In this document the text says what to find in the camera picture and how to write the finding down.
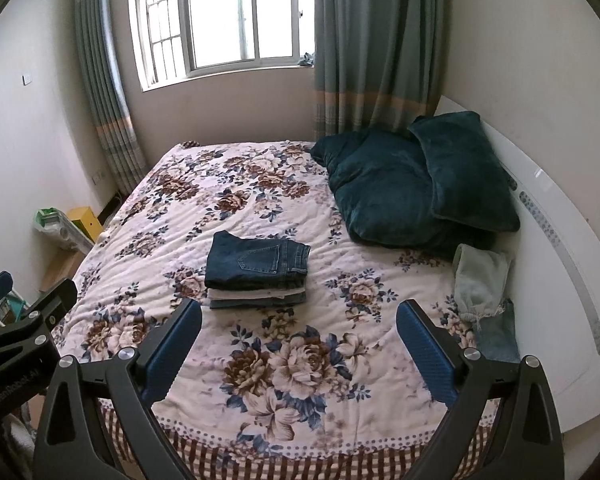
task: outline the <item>floral pattern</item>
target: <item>floral pattern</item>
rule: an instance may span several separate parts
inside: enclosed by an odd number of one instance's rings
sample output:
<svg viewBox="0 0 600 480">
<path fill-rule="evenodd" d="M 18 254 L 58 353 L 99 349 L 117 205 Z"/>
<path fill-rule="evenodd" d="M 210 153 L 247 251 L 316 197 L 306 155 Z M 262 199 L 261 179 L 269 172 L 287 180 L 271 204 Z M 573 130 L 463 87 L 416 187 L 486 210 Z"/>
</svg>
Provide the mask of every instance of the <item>floral pattern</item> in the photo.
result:
<svg viewBox="0 0 600 480">
<path fill-rule="evenodd" d="M 353 243 L 310 147 L 173 148 L 80 266 L 77 304 L 54 330 L 63 354 L 108 359 L 138 346 L 184 299 L 199 301 L 202 330 L 168 398 L 152 410 L 186 452 L 215 450 L 223 477 L 250 468 L 264 480 L 273 461 L 280 480 L 282 458 L 299 476 L 313 475 L 325 458 L 333 468 L 336 457 L 375 464 L 391 449 L 408 459 L 446 408 L 431 399 L 397 335 L 397 305 L 416 299 L 459 345 L 474 341 L 458 316 L 451 266 L 417 251 Z M 206 256 L 222 229 L 311 245 L 308 301 L 210 310 Z M 195 467 L 195 476 L 213 475 L 201 456 Z M 405 472 L 396 467 L 396 479 Z"/>
</svg>

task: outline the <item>window sill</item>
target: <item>window sill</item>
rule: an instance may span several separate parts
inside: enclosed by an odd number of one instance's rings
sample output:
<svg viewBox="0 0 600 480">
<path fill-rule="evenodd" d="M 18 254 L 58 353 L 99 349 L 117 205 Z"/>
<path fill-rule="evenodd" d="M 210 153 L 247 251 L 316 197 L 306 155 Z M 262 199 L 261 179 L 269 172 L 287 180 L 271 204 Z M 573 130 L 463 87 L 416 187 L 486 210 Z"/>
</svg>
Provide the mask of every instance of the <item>window sill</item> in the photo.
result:
<svg viewBox="0 0 600 480">
<path fill-rule="evenodd" d="M 161 83 L 155 83 L 152 84 L 151 86 L 147 87 L 147 88 L 142 88 L 142 92 L 149 92 L 151 90 L 157 90 L 158 88 L 164 88 L 165 86 L 172 86 L 172 85 L 177 85 L 178 83 L 184 83 L 187 81 L 193 81 L 196 79 L 204 79 L 207 77 L 213 77 L 213 76 L 217 76 L 217 75 L 225 75 L 225 74 L 233 74 L 233 73 L 237 73 L 237 72 L 254 72 L 256 70 L 273 70 L 273 69 L 302 69 L 302 68 L 313 68 L 312 66 L 300 66 L 300 65 L 277 65 L 277 66 L 252 66 L 252 67 L 248 67 L 248 68 L 237 68 L 237 69 L 233 69 L 233 70 L 223 70 L 222 72 L 212 72 L 212 73 L 207 73 L 207 74 L 200 74 L 200 75 L 195 75 L 192 74 L 191 76 L 188 77 L 183 77 L 180 79 L 171 79 L 168 81 L 163 81 Z"/>
</svg>

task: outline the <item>pillow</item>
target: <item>pillow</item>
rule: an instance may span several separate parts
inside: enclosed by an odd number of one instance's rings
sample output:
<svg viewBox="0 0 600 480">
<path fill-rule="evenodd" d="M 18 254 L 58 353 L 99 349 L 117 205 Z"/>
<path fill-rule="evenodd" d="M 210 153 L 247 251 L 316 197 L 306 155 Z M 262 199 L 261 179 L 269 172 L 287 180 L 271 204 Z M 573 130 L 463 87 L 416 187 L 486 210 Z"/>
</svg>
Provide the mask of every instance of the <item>pillow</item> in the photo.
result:
<svg viewBox="0 0 600 480">
<path fill-rule="evenodd" d="M 520 219 L 505 171 L 476 112 L 417 118 L 409 131 L 420 141 L 433 182 L 436 218 L 492 232 L 515 232 Z"/>
<path fill-rule="evenodd" d="M 368 128 L 323 137 L 311 154 L 327 167 L 355 242 L 422 249 L 448 260 L 461 243 L 487 249 L 493 242 L 488 232 L 432 215 L 432 182 L 414 137 Z"/>
</svg>

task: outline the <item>gray-green curtain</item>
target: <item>gray-green curtain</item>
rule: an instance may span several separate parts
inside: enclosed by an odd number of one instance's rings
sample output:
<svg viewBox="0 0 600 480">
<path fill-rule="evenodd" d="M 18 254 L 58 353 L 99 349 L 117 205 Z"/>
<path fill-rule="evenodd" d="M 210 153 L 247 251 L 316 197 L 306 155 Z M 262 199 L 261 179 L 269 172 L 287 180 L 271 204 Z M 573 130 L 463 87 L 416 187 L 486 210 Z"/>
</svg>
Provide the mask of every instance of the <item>gray-green curtain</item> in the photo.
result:
<svg viewBox="0 0 600 480">
<path fill-rule="evenodd" d="M 445 0 L 316 0 L 317 137 L 405 129 L 440 98 Z"/>
<path fill-rule="evenodd" d="M 75 32 L 98 138 L 118 187 L 130 194 L 147 168 L 120 81 L 109 0 L 75 0 Z"/>
</svg>

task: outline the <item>beige wall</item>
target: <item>beige wall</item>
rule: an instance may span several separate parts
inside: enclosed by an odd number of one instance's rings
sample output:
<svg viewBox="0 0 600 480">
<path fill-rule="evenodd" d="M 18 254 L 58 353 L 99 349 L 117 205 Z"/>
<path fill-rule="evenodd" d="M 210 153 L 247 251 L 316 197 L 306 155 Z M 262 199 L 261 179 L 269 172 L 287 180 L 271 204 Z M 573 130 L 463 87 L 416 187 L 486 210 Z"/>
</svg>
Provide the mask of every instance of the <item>beige wall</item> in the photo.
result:
<svg viewBox="0 0 600 480">
<path fill-rule="evenodd" d="M 114 193 L 82 86 L 73 2 L 11 0 L 0 14 L 0 270 L 29 301 L 55 251 L 33 229 L 37 209 L 98 214 Z M 94 186 L 98 170 L 106 177 Z"/>
<path fill-rule="evenodd" d="M 128 0 L 111 0 L 116 54 L 131 119 L 149 164 L 178 142 L 312 140 L 314 71 L 225 73 L 142 92 Z"/>
<path fill-rule="evenodd" d="M 600 239 L 600 20 L 585 0 L 453 0 L 444 93 L 538 163 Z"/>
</svg>

